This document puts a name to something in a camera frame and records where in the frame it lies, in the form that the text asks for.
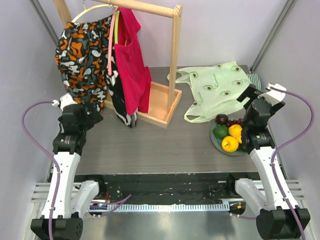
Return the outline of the red grape bunch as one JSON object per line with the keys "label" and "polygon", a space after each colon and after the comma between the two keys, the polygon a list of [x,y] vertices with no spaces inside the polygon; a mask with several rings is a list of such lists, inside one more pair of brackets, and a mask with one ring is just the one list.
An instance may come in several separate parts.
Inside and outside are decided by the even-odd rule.
{"label": "red grape bunch", "polygon": [[227,127],[231,127],[233,125],[242,125],[242,119],[239,118],[239,119],[229,119],[228,122],[227,122]]}

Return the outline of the yellow pear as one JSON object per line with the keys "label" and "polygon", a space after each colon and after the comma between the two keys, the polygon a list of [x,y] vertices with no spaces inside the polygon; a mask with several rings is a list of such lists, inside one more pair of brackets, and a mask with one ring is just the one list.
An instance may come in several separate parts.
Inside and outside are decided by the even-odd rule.
{"label": "yellow pear", "polygon": [[242,127],[239,124],[234,124],[228,128],[230,136],[234,137],[240,144],[242,143]]}

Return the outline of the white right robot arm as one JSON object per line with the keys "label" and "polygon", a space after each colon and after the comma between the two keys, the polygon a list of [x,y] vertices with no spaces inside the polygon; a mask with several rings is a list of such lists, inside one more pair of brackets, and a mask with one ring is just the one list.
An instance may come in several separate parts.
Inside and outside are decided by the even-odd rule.
{"label": "white right robot arm", "polygon": [[240,195],[244,199],[264,240],[304,240],[311,219],[309,211],[301,208],[291,193],[277,158],[279,151],[293,141],[276,147],[267,128],[269,119],[285,106],[287,93],[279,84],[268,84],[267,92],[250,84],[237,98],[240,103],[249,98],[244,104],[241,140],[258,170],[263,189],[249,178],[240,178],[228,182],[225,190],[230,197]]}

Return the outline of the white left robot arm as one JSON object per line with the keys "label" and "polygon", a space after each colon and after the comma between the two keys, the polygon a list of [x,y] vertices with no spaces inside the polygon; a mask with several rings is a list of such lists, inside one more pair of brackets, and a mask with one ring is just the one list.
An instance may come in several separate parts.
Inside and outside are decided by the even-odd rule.
{"label": "white left robot arm", "polygon": [[104,184],[89,178],[72,195],[87,131],[103,117],[89,100],[81,105],[69,93],[51,104],[62,110],[60,132],[52,143],[53,173],[46,203],[40,218],[32,219],[30,229],[41,240],[79,240],[91,202],[102,199],[107,192]]}

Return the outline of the dark purple passion fruit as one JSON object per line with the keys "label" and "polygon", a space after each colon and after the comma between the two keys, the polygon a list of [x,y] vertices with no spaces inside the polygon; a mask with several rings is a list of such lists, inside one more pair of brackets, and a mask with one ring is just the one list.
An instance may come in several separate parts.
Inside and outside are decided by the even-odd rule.
{"label": "dark purple passion fruit", "polygon": [[215,122],[217,125],[226,125],[229,121],[229,117],[226,114],[217,114],[215,117]]}

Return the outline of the green avocado print plastic bag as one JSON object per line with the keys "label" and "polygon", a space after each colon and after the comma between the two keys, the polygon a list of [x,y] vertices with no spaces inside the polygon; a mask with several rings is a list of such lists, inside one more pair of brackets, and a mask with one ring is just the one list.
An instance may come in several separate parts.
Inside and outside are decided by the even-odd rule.
{"label": "green avocado print plastic bag", "polygon": [[184,67],[176,70],[180,75],[175,82],[188,84],[193,104],[184,114],[189,123],[205,123],[218,114],[230,115],[243,109],[237,98],[251,81],[236,62],[214,66]]}

